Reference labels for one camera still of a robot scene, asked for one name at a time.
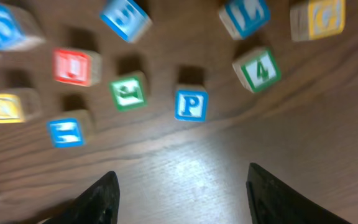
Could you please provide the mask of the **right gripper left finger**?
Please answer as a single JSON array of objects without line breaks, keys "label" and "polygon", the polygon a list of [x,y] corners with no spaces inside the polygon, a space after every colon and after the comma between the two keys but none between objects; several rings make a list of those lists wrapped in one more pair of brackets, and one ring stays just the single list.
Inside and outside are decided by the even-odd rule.
[{"label": "right gripper left finger", "polygon": [[44,224],[117,224],[120,188],[117,175],[109,171],[78,196],[63,212]]}]

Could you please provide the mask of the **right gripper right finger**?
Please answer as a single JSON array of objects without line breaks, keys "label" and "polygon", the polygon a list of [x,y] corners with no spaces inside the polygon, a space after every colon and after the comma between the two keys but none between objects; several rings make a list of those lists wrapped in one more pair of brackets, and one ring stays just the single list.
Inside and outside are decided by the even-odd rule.
[{"label": "right gripper right finger", "polygon": [[249,164],[246,186],[253,224],[350,224],[256,163]]}]

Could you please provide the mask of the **blue P block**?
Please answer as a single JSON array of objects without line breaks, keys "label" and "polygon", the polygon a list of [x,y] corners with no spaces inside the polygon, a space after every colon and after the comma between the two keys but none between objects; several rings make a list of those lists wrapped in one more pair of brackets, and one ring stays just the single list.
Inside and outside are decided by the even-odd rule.
[{"label": "blue P block", "polygon": [[179,84],[175,91],[175,119],[205,122],[209,95],[203,85]]}]

